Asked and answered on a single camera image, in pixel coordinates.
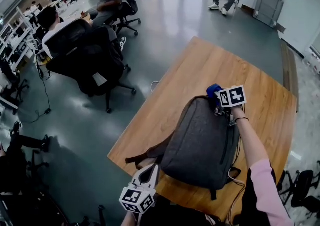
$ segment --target desk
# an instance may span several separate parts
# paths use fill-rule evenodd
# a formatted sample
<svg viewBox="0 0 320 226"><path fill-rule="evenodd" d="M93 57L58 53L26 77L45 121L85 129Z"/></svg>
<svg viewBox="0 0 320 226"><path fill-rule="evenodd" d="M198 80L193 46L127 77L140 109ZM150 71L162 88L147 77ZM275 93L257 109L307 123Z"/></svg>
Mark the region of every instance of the desk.
<svg viewBox="0 0 320 226"><path fill-rule="evenodd" d="M213 83L223 87L244 85L247 117L264 143L279 180L292 143L295 96L259 68L197 37L164 75L108 158L134 175L135 164L126 164L125 158L140 155L165 140L175 129L187 102L194 96L205 95L207 87ZM246 181L248 169L242 148L235 166L242 170L238 179ZM234 183L227 184L217 191L217 200L211 201L208 189L182 183L164 173L157 186L157 193L172 202L214 214L222 220L240 190ZM238 199L232 216L240 213L241 208L242 202Z"/></svg>

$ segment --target black hair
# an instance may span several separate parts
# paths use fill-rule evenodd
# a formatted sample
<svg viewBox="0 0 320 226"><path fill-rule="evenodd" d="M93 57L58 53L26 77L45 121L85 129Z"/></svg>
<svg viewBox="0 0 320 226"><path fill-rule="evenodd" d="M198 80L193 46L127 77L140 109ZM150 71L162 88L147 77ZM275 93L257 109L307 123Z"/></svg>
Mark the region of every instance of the black hair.
<svg viewBox="0 0 320 226"><path fill-rule="evenodd" d="M44 8L38 17L38 23L45 29L49 29L57 19L57 11L54 7Z"/></svg>

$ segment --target black bracelet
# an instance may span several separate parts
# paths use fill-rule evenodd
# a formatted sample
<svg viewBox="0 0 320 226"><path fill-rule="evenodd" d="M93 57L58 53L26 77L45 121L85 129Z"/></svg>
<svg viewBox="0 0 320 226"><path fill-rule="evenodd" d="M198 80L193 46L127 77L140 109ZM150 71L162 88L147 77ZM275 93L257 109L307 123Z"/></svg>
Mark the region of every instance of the black bracelet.
<svg viewBox="0 0 320 226"><path fill-rule="evenodd" d="M235 121L237 121L238 119L247 119L249 121L249 118L247 117L238 117L237 119L235 119Z"/></svg>

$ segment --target gray backpack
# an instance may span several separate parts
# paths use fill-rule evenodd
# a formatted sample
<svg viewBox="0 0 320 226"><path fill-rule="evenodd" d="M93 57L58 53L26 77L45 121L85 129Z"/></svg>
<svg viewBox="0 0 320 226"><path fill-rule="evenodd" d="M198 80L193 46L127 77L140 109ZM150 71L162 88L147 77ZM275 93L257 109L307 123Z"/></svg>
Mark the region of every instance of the gray backpack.
<svg viewBox="0 0 320 226"><path fill-rule="evenodd" d="M216 190L231 180L229 170L239 143L236 125L230 126L226 115L216 114L215 100L197 96L185 106L175 131L162 143L146 153L127 158L126 163L139 163L156 158L165 174L190 185L208 188L215 200Z"/></svg>

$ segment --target white sneaker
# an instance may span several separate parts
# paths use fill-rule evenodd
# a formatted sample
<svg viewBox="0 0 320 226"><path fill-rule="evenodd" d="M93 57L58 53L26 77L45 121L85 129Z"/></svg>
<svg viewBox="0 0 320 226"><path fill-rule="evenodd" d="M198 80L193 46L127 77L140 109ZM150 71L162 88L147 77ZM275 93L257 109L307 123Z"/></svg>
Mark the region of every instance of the white sneaker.
<svg viewBox="0 0 320 226"><path fill-rule="evenodd" d="M214 4L212 4L212 5L209 6L209 9L217 10L217 9L219 9L219 5L216 4L216 3L214 3Z"/></svg>
<svg viewBox="0 0 320 226"><path fill-rule="evenodd" d="M126 38L125 36L123 36L123 37L120 39L119 42L120 42L120 49L121 49L121 51L123 51L124 45L125 45L126 41L127 41L127 38Z"/></svg>
<svg viewBox="0 0 320 226"><path fill-rule="evenodd" d="M221 8L221 12L222 12L222 14L225 15L225 16L226 16L227 13L228 13L228 11L225 9L225 7L222 7L222 8Z"/></svg>

